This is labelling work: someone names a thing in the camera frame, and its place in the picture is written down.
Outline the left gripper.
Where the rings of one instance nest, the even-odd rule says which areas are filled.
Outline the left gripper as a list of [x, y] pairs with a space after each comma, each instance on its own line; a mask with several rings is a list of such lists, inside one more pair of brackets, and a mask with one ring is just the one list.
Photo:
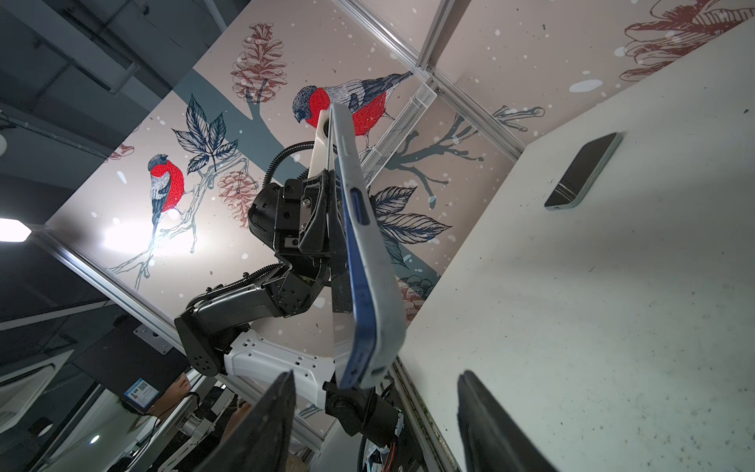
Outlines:
[[271, 183], [248, 212], [249, 230], [273, 249], [275, 257], [301, 277], [316, 277], [330, 259], [330, 288], [334, 313], [351, 313], [353, 301], [346, 241], [328, 237], [332, 174]]

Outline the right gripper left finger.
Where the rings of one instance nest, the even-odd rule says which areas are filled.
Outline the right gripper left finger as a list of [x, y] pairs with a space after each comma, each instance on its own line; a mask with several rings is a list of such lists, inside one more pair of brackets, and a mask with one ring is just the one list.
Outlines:
[[284, 471], [295, 410], [292, 371], [280, 374], [230, 436], [195, 471]]

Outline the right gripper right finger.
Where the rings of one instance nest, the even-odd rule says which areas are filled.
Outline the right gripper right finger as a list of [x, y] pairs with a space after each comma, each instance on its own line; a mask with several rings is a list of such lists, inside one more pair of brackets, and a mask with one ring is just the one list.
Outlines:
[[457, 391], [467, 471], [556, 472], [472, 371], [459, 376]]

